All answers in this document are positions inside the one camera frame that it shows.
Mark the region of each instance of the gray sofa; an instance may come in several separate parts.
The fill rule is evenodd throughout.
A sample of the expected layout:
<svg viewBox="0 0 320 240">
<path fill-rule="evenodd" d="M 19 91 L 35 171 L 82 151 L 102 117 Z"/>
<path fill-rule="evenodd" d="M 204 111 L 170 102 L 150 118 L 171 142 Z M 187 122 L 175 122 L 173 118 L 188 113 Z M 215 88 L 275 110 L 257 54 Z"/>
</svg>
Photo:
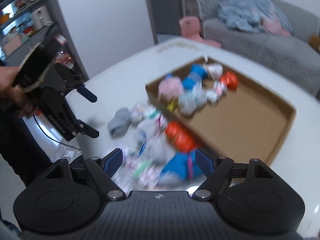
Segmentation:
<svg viewBox="0 0 320 240">
<path fill-rule="evenodd" d="M 202 21 L 202 35 L 215 40 L 222 48 L 256 61 L 293 81 L 316 96 L 320 89 L 320 54 L 308 41 L 320 33 L 316 15 L 279 0 L 272 0 L 292 25 L 291 37 L 264 33 L 230 31 L 217 17 L 222 0 L 182 0 L 183 15 L 197 16 Z"/>
</svg>

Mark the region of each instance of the cardboard tray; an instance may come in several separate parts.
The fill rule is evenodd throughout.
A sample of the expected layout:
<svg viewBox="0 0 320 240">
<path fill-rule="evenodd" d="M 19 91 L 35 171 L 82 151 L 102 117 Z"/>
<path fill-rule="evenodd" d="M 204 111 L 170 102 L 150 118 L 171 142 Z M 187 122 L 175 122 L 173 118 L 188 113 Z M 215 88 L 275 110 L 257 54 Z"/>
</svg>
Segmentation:
<svg viewBox="0 0 320 240">
<path fill-rule="evenodd" d="M 188 76 L 192 64 L 204 63 L 197 59 L 171 73 L 181 79 Z M 162 76 L 146 85 L 150 102 L 161 109 L 169 120 L 179 120 L 201 145 L 214 154 L 227 156 L 238 163 L 248 163 L 259 158 L 270 165 L 280 150 L 295 119 L 296 111 L 283 99 L 214 59 L 208 63 L 220 63 L 224 72 L 233 71 L 239 79 L 236 91 L 228 90 L 217 106 L 205 105 L 190 118 L 166 109 L 166 103 L 157 100 Z M 213 81 L 205 80 L 204 88 L 212 88 Z"/>
</svg>

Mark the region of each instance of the black pants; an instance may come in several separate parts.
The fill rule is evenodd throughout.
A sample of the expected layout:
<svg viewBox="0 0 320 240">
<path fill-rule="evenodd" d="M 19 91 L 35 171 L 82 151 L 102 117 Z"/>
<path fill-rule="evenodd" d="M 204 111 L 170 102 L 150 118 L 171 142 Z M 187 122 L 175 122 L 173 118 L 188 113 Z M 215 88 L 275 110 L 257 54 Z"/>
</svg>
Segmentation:
<svg viewBox="0 0 320 240">
<path fill-rule="evenodd" d="M 52 163 L 22 118 L 0 113 L 0 154 L 26 187 Z"/>
</svg>

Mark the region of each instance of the table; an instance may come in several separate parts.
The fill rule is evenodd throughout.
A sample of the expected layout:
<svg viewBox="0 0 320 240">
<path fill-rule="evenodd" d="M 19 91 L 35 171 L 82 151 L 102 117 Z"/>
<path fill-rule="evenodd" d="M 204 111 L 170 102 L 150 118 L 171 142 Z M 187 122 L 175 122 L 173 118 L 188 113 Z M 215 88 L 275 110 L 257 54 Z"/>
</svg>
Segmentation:
<svg viewBox="0 0 320 240">
<path fill-rule="evenodd" d="M 76 137 L 84 156 L 102 157 L 104 151 L 110 148 L 114 142 L 109 136 L 107 123 L 117 109 L 123 106 L 131 108 L 137 101 L 147 102 L 145 84 L 202 56 L 211 56 L 232 66 L 297 109 L 292 129 L 271 168 L 305 202 L 306 212 L 298 233 L 315 236 L 320 229 L 320 104 L 279 74 L 223 49 L 184 38 L 172 39 L 136 54 L 89 80 L 86 86 L 97 95 L 96 103 L 90 103 L 76 91 L 69 93 L 66 99 L 77 119 L 100 131 L 97 139 L 81 134 Z"/>
</svg>

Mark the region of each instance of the light blue blanket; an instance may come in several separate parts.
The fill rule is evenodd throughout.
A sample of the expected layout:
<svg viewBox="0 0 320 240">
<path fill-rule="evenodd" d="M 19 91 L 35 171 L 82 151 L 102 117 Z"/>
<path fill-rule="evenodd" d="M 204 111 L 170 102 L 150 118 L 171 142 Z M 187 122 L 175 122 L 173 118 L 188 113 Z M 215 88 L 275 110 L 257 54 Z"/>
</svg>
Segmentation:
<svg viewBox="0 0 320 240">
<path fill-rule="evenodd" d="M 218 19 L 228 29 L 238 29 L 251 33 L 268 33 L 263 22 L 279 21 L 281 26 L 293 32 L 293 29 L 282 11 L 270 0 L 228 0 L 219 4 Z"/>
</svg>

